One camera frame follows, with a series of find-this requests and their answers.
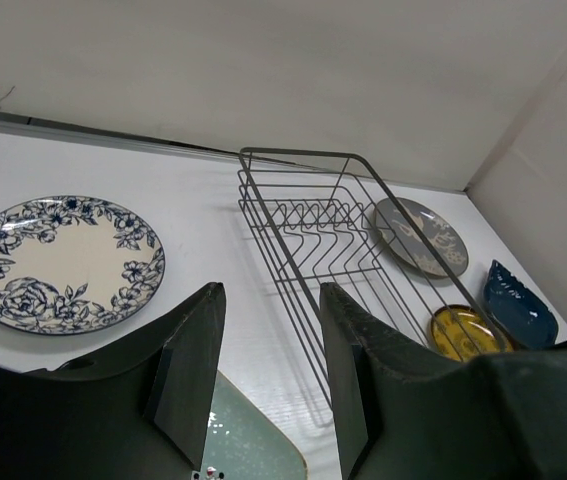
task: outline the white plate with blue flowers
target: white plate with blue flowers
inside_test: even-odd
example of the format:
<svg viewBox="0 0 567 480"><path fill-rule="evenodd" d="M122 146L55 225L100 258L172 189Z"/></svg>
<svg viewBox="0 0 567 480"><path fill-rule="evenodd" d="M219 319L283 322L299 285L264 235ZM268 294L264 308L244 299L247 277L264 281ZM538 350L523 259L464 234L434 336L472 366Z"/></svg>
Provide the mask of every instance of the white plate with blue flowers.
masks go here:
<svg viewBox="0 0 567 480"><path fill-rule="evenodd" d="M156 233L114 203L46 197L0 213L0 323L76 335L122 322L163 279Z"/></svg>

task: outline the plate rim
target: plate rim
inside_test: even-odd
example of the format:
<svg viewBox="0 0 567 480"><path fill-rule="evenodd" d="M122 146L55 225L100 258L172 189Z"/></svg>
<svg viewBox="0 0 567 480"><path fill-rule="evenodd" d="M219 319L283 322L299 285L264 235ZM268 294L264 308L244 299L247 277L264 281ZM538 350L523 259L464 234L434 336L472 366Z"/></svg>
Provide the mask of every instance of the plate rim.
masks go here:
<svg viewBox="0 0 567 480"><path fill-rule="evenodd" d="M92 195L80 195L80 194L59 194L59 195L55 195L55 194L50 194L50 195L43 195L40 197L36 197L36 198L31 198L29 200L25 200L19 203L15 203L14 205L12 205L11 207L5 208L3 210L0 211L0 215L2 213L5 213L9 210L12 210L13 208L16 207L20 207L21 205L25 205L26 203L29 202L37 202L37 201L41 201L41 200L45 200L48 198L53 198L53 197L60 197L60 198L67 198L67 197L77 197L77 198L89 198L89 199L93 199L93 200L99 200L102 202L107 202L109 204L115 205L117 207L123 208L125 210L127 210L128 212L136 215L138 218L140 218L154 233L154 235L156 236L156 241L158 242L159 248L163 249L163 256L164 256L164 261L165 261L165 268L163 269L163 272L161 272L161 276L159 278L158 284L156 286L156 289L151 292L151 294L147 297L147 301L141 305L138 309L136 309L133 313L121 318L118 322L115 323L111 323L109 325L105 325L104 327L101 328L96 328L94 330L83 330L83 331L79 331L79 332L68 332L68 333L47 333L47 332L37 332L37 331L30 331L30 330L24 330L22 328L18 328L14 325L9 325L7 323L4 323L1 321L1 317L0 317L0 325L10 328L12 330L16 330L17 332L21 332L21 333L27 333L29 335L40 335L42 337L73 337L76 335L86 335L88 333L96 333L96 332L100 332L103 330L107 330L108 328L114 327L116 325L120 325L121 323L123 323L124 321L128 320L129 318L135 316L137 313L139 313L141 310L143 310L152 300L152 298L154 298L154 295L156 295L156 293L159 291L159 289L161 288L161 285L163 284L163 279L165 278L165 270L167 269L167 259L165 258L165 248L163 247L163 242L161 241L161 238L159 237L159 235L156 233L156 231L154 230L154 228L145 220L145 218L143 218L141 215L138 215L135 211L130 210L129 208L116 203L116 202L111 202L110 200L106 200L104 198L101 197L95 197Z"/></svg>
<svg viewBox="0 0 567 480"><path fill-rule="evenodd" d="M463 244L463 249L465 250L465 253L467 254L467 261L465 262L465 266L463 267L463 270L461 270L459 273L454 273L454 275L456 275L457 277L460 277L461 275L463 275L468 268L470 268L470 251L467 248L467 245L465 243L465 240L463 240L463 237L459 234L459 232L456 230L456 228L454 228L452 226L452 224L450 222L447 221L447 219L443 216L441 216L438 212L436 212L435 210L432 210L430 207L428 207L427 205L423 205L420 202L417 202L416 200L412 200L411 198L405 198L405 197L396 197L396 199L398 201L402 201L402 200L406 200L408 202L414 203L416 205L419 205L421 207L426 208L427 210L429 210L430 212L432 212L433 214L435 214L437 217L439 217L441 220L443 220L447 225L449 225L449 227L454 231L454 233L456 233L457 238L461 241L461 243ZM392 227L379 227L377 225L376 222L376 218L378 216L378 205L379 203L382 203L386 200L389 200L390 203L393 204L392 199L387 197L384 198L382 200L379 200L378 202L376 202L374 204L374 226L375 228L382 230L382 229L388 229L388 228L392 228ZM408 258L403 258L402 255L400 255L395 248L392 248L392 246L390 245L390 242L385 241L385 238L383 238L383 242L385 243L385 245L387 246L387 248L389 249L389 251L392 253L393 256L395 256L396 258L398 258L399 260L401 260L402 262L405 262L406 265L409 265L410 267L414 268L419 274L421 275L426 275L426 276L431 276L434 277L435 279L446 279L446 278L450 278L449 275L441 275L438 273L434 273L434 272L429 272L429 271L425 271L423 270L421 267L419 267L418 265L415 265L414 263L412 263L412 260L408 257Z"/></svg>

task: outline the blue flower pattern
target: blue flower pattern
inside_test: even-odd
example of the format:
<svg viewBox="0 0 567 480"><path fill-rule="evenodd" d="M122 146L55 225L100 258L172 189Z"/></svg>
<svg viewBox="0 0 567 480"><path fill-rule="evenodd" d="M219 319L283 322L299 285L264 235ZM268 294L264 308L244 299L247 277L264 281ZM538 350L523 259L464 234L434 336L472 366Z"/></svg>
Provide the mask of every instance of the blue flower pattern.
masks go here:
<svg viewBox="0 0 567 480"><path fill-rule="evenodd" d="M116 248L140 250L141 241L155 249L151 262L128 261L110 305L83 297L86 283L67 285L61 293L54 285L32 277L17 278L0 289L0 322L20 330L44 334L73 334L99 330L118 323L144 306L158 289L165 270L165 256L154 231L137 215L119 205L89 197L50 197L33 200L0 213L0 280L14 261L10 253L23 241L55 241L60 229L81 223L94 226L105 219L116 228Z"/></svg>

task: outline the gray plate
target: gray plate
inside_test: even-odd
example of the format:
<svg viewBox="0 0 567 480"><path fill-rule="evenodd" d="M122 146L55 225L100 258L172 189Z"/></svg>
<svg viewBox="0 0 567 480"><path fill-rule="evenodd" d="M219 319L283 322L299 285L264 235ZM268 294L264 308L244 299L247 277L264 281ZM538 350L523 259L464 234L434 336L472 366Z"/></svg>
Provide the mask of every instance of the gray plate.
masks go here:
<svg viewBox="0 0 567 480"><path fill-rule="evenodd" d="M434 248L441 254L452 272L455 275L461 275L465 272L469 264L467 248L465 248L465 244L456 230L440 215L420 203L406 198L399 198L398 200ZM389 198L377 203L375 224L392 252L399 258L413 267L420 268L423 273L447 277L443 267L439 265Z"/></svg>

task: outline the metal dish rack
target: metal dish rack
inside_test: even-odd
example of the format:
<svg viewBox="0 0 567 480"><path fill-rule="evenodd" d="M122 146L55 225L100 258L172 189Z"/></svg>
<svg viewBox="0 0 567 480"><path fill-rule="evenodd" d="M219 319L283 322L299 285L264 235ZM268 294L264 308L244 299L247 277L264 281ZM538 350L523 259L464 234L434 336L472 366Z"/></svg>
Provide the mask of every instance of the metal dish rack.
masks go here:
<svg viewBox="0 0 567 480"><path fill-rule="evenodd" d="M321 165L332 161L334 170L301 166L316 159ZM363 157L250 147L241 150L239 160L239 206L330 406L318 323L318 293L323 282L339 283L370 313L424 346L432 344L428 323L434 313L466 303L482 317L501 351L505 350L490 317ZM405 245L391 227L393 238L383 239L374 226L375 205L385 198L392 201L448 278L431 278L418 266L389 254L388 241ZM482 353L481 345L467 334L456 314L450 313L467 337L463 341ZM445 328L439 328L447 337ZM447 338L454 348L455 342Z"/></svg>

